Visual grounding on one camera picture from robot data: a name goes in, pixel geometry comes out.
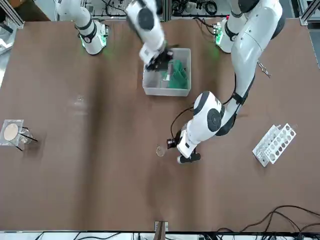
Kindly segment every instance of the black cable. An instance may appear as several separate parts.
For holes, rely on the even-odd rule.
[[[232,92],[231,96],[229,97],[229,99],[227,101],[225,101],[224,103],[222,103],[223,105],[226,105],[228,102],[230,102],[230,100],[233,97],[233,93],[236,92],[236,88],[237,88],[237,77],[236,77],[236,75],[234,75],[234,89],[233,89],[233,92]]]
[[[213,10],[213,11],[209,10],[208,5],[213,5],[214,10]],[[209,0],[209,1],[207,1],[207,2],[204,4],[204,10],[205,10],[210,16],[214,16],[214,15],[216,15],[216,13],[217,13],[217,11],[218,11],[218,6],[217,6],[217,4],[216,4],[214,1]]]
[[[216,15],[208,15],[208,14],[172,14],[174,17],[190,17],[190,18],[225,18],[229,15],[224,14],[216,14]]]
[[[205,240],[212,240],[212,237],[209,234],[204,232],[202,235],[204,236]]]
[[[297,208],[297,209],[300,209],[300,210],[303,210],[303,211],[306,211],[310,214],[314,214],[314,215],[317,215],[320,217],[320,214],[316,213],[316,212],[313,212],[313,211],[310,211],[308,209],[305,209],[303,207],[300,207],[300,206],[295,206],[295,205],[281,205],[281,206],[277,206],[272,212],[271,212],[271,216],[270,216],[270,220],[264,230],[264,232],[267,232],[267,230],[269,229],[269,226],[270,226],[270,223],[271,223],[271,219],[273,217],[273,214],[278,210],[278,209],[281,209],[281,208]]]
[[[43,234],[45,234],[44,231],[42,233],[40,233],[34,240],[38,240]]]
[[[201,31],[201,34],[204,38],[204,40],[206,40],[207,42],[209,43],[212,43],[213,42],[213,38],[211,35],[206,35],[206,33],[204,32],[204,30],[202,29],[202,22],[200,22],[201,24],[199,24],[199,22],[195,19],[195,23],[197,24],[197,26],[199,27],[200,31]]]
[[[212,26],[212,25],[210,25],[210,24],[207,24],[204,19],[201,20],[200,17],[197,17],[197,16],[196,16],[196,17],[194,17],[193,19],[196,19],[196,20],[200,21],[202,24],[206,25],[208,28],[212,28],[212,29],[214,28],[214,26]]]
[[[73,240],[76,240],[76,239],[77,239],[77,237],[78,237],[81,233],[82,233],[82,231],[78,232],[78,234],[74,237],[74,239],[73,239]]]
[[[253,227],[253,226],[257,226],[257,225],[263,223],[269,216],[272,216],[278,209],[281,209],[281,208],[296,208],[296,209],[300,209],[300,210],[306,211],[307,213],[310,213],[310,214],[313,214],[313,215],[316,215],[316,216],[320,217],[320,214],[319,214],[319,213],[316,213],[316,212],[314,212],[314,211],[308,210],[308,209],[303,208],[303,207],[300,207],[300,206],[295,206],[295,205],[280,205],[280,206],[277,206],[277,207],[276,207],[274,210],[272,210],[271,212],[269,212],[262,220],[260,220],[260,221],[258,221],[258,222],[256,222],[256,223],[249,224],[249,225],[247,225],[246,227],[244,227],[242,230],[240,230],[240,231],[235,231],[235,232],[233,232],[233,233],[234,233],[234,234],[241,234],[242,232],[244,232],[244,231],[247,230],[248,228]],[[224,229],[227,229],[227,228],[221,227],[221,228],[219,228],[219,229],[217,230],[217,232],[219,232],[219,231],[221,231],[221,230],[224,230]]]
[[[187,2],[188,1],[185,1],[185,2],[179,2],[177,0],[173,1],[171,5],[171,14],[173,16],[182,14],[186,9]]]
[[[210,29],[209,29],[209,27],[208,27],[207,25],[205,25],[205,27],[206,27],[206,29],[208,30],[208,32],[209,32],[212,36],[214,36],[214,32],[213,32],[213,31],[210,31]]]
[[[219,238],[220,240],[223,240],[222,239],[222,236],[218,236],[218,235],[215,235],[217,238]]]
[[[296,227],[300,231],[299,226],[294,221],[292,221],[289,217],[287,217],[286,215],[284,215],[283,213],[278,212],[278,211],[274,211],[274,213],[282,216],[285,219],[287,219],[291,223],[293,229],[295,229],[295,227]]]
[[[319,213],[316,213],[316,212],[314,212],[314,211],[308,210],[308,209],[303,208],[303,207],[300,207],[300,206],[296,206],[296,205],[280,205],[280,206],[277,206],[277,207],[276,207],[274,210],[272,210],[271,212],[269,212],[262,220],[260,220],[260,221],[258,221],[258,222],[256,222],[256,223],[253,223],[253,224],[249,224],[249,225],[247,225],[246,227],[244,227],[244,228],[243,228],[242,230],[240,230],[240,231],[233,232],[231,229],[228,229],[228,228],[226,228],[226,227],[221,227],[221,228],[219,228],[219,229],[217,230],[217,232],[222,231],[222,230],[227,230],[227,231],[229,231],[229,232],[232,231],[233,234],[240,234],[240,233],[244,232],[245,230],[247,230],[247,229],[250,228],[250,227],[253,227],[253,226],[256,226],[256,225],[259,225],[259,224],[263,223],[263,222],[270,216],[270,219],[269,219],[269,221],[268,221],[267,227],[266,227],[265,230],[263,231],[263,233],[265,234],[265,233],[268,231],[268,229],[269,229],[269,226],[270,226],[270,223],[271,223],[273,214],[278,214],[278,215],[280,215],[280,216],[282,216],[282,217],[284,216],[284,218],[286,218],[288,221],[290,221],[291,223],[293,223],[293,224],[298,228],[297,224],[295,224],[290,218],[288,218],[288,217],[285,216],[284,214],[282,214],[282,213],[280,213],[280,212],[277,211],[278,209],[281,209],[281,208],[296,208],[296,209],[303,210],[303,211],[305,211],[305,212],[307,212],[307,213],[309,213],[309,214],[313,214],[313,215],[316,215],[316,216],[320,217],[320,214],[319,214]],[[309,228],[309,227],[312,227],[312,226],[318,226],[318,225],[320,226],[320,223],[312,223],[312,224],[309,224],[309,225],[304,226],[302,229],[299,230],[298,237],[295,238],[295,240],[299,240],[299,237],[301,236],[303,230],[305,230],[306,228]],[[261,240],[264,240],[264,239],[266,239],[266,236],[265,236],[265,235],[263,235],[263,237],[261,238]]]
[[[180,113],[178,114],[178,116],[176,116],[175,119],[173,120],[173,122],[171,123],[170,131],[171,131],[171,136],[172,136],[173,139],[174,139],[175,137],[174,137],[174,134],[173,134],[173,132],[172,132],[172,127],[173,127],[175,121],[176,121],[183,113],[185,113],[186,111],[188,111],[188,110],[190,110],[190,109],[193,109],[193,108],[194,108],[194,107],[192,106],[192,107],[186,108],[185,110],[183,110],[182,112],[180,112]]]
[[[303,228],[301,228],[298,236],[294,239],[294,240],[299,240],[300,236],[303,234],[303,231],[307,228],[310,228],[312,226],[320,226],[320,222],[316,222],[316,223],[311,223],[311,224],[308,224],[308,225],[305,225]]]
[[[107,15],[108,17],[112,17],[112,15],[108,13],[108,6],[111,7],[111,8],[113,8],[113,9],[117,9],[117,10],[120,10],[120,11],[124,12],[125,15],[122,15],[122,16],[120,15],[120,17],[127,16],[127,13],[125,12],[125,10],[123,10],[123,9],[121,9],[121,8],[118,8],[118,7],[115,7],[115,6],[112,6],[112,5],[110,4],[111,0],[109,0],[108,3],[107,3],[105,0],[101,0],[101,1],[105,3],[105,13],[106,13],[106,15]]]
[[[99,239],[99,240],[107,240],[107,239],[110,239],[116,235],[119,235],[121,232],[118,232],[116,234],[113,234],[111,236],[108,236],[108,237],[98,237],[98,236],[85,236],[85,237],[82,237],[82,238],[79,238],[78,240],[83,240],[83,239]]]

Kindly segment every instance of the plastic bin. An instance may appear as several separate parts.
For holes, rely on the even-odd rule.
[[[161,87],[163,81],[160,71],[143,69],[142,87],[145,94],[156,96],[186,97],[191,89],[191,51],[189,48],[172,48],[173,59],[180,60],[187,75],[187,89]]]

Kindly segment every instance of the brown tabletop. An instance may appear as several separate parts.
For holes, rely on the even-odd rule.
[[[228,99],[230,55],[195,20],[164,23],[170,45],[191,49],[191,91],[147,96],[141,43],[125,22],[109,24],[108,46],[97,56],[82,48],[72,23],[27,22],[18,31],[0,89],[0,120],[24,119],[40,143],[25,152],[0,147],[1,230],[152,231],[163,220],[170,231],[236,231],[282,204],[320,212],[320,72],[299,20],[287,20],[262,54],[272,77],[257,68],[230,133],[201,143],[202,159],[185,165],[176,149],[157,157],[156,147],[202,91]],[[173,131],[191,117],[181,116]],[[273,124],[285,123],[297,125],[297,136],[263,168],[252,149]],[[317,222],[296,209],[282,212],[300,224]],[[293,231],[278,216],[269,230]]]

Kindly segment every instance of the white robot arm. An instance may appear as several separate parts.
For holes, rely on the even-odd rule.
[[[247,21],[239,31],[231,48],[236,88],[225,107],[209,91],[201,93],[194,103],[193,119],[179,131],[168,148],[177,147],[179,163],[200,159],[196,146],[214,135],[222,136],[233,127],[237,113],[248,97],[255,78],[256,65],[273,37],[282,16],[279,0],[260,0],[246,13]]]
[[[74,21],[89,54],[96,55],[106,46],[106,26],[91,18],[89,11],[81,7],[81,0],[56,0],[55,9],[59,15]]]
[[[244,27],[247,19],[239,8],[238,0],[228,0],[228,2],[231,7],[231,14],[221,21],[221,33],[215,43],[222,51],[229,54],[239,31]]]
[[[143,42],[139,56],[148,71],[167,70],[173,52],[166,47],[158,14],[162,0],[133,0],[125,9],[127,21]]]

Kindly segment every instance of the green cloth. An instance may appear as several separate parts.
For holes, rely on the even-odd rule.
[[[174,59],[169,62],[173,64],[173,74],[170,76],[168,89],[188,89],[188,76],[180,60]],[[162,77],[165,79],[168,72],[163,71]]]

